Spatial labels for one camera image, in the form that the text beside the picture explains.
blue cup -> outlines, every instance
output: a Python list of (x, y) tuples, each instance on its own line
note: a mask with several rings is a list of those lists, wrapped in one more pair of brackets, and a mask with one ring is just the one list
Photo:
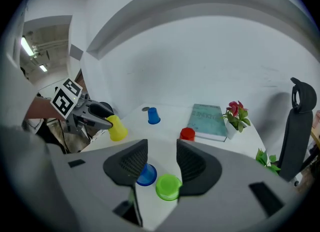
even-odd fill
[(157, 170), (151, 164), (146, 163), (136, 183), (140, 186), (149, 186), (157, 179)]
[(151, 125), (155, 125), (160, 122), (161, 119), (155, 107), (150, 107), (148, 109), (148, 119), (148, 123)]

white table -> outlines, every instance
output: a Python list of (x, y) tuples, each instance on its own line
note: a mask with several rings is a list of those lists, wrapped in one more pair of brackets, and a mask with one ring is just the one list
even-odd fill
[[(158, 124), (148, 123), (148, 112), (142, 111), (143, 107), (155, 107), (161, 121)], [(183, 128), (187, 127), (192, 107), (179, 107), (171, 105), (157, 105), (145, 103), (121, 121), (128, 129), (128, 136), (121, 141), (110, 140), (108, 131), (101, 134), (95, 141), (89, 144), (83, 151), (103, 149), (133, 140), (148, 139), (148, 163), (157, 170), (158, 177), (163, 174), (173, 174), (181, 181), (181, 171), (176, 161), (176, 141)], [(248, 126), (242, 133), (238, 133), (232, 140), (225, 142), (210, 139), (195, 138), (196, 142), (237, 152), (255, 158), (258, 149), (265, 151), (265, 146), (260, 139), (254, 125)], [(154, 230), (177, 205), (175, 201), (164, 201), (156, 194), (156, 183), (150, 186), (136, 184), (136, 196), (143, 227)]]

plastic cup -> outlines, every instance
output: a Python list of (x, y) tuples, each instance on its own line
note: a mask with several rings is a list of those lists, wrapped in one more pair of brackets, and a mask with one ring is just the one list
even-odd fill
[(149, 186), (157, 179), (157, 170), (151, 164), (146, 163), (136, 183), (140, 186)]
[(155, 107), (150, 107), (148, 109), (148, 123), (155, 125), (160, 122), (160, 117), (158, 115), (157, 109)]
[(118, 142), (123, 140), (128, 135), (127, 128), (124, 127), (120, 118), (118, 116), (110, 115), (106, 118), (109, 122), (113, 124), (113, 126), (108, 129), (110, 134), (110, 139), (114, 142)]
[(164, 174), (159, 177), (155, 185), (158, 197), (165, 201), (173, 201), (179, 197), (179, 188), (182, 182), (172, 174)]
[(181, 140), (195, 141), (196, 132), (194, 129), (186, 127), (183, 128), (180, 132)]

black sticker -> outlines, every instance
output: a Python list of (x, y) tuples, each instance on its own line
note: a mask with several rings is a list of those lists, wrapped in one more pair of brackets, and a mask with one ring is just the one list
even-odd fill
[(81, 89), (74, 83), (72, 82), (72, 80), (68, 79), (67, 81), (65, 81), (63, 83), (63, 85), (71, 92), (73, 93), (75, 96), (78, 97)]
[(71, 101), (68, 95), (66, 95), (64, 91), (60, 89), (54, 97), (52, 104), (65, 116), (74, 103)]

ceiling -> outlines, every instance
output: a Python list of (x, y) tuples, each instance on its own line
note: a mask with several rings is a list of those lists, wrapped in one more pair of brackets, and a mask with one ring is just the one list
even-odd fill
[(30, 57), (21, 48), (20, 66), (27, 75), (37, 72), (40, 65), (44, 65), (48, 71), (66, 66), (69, 24), (42, 27), (24, 36), (33, 52), (38, 52), (35, 57)]

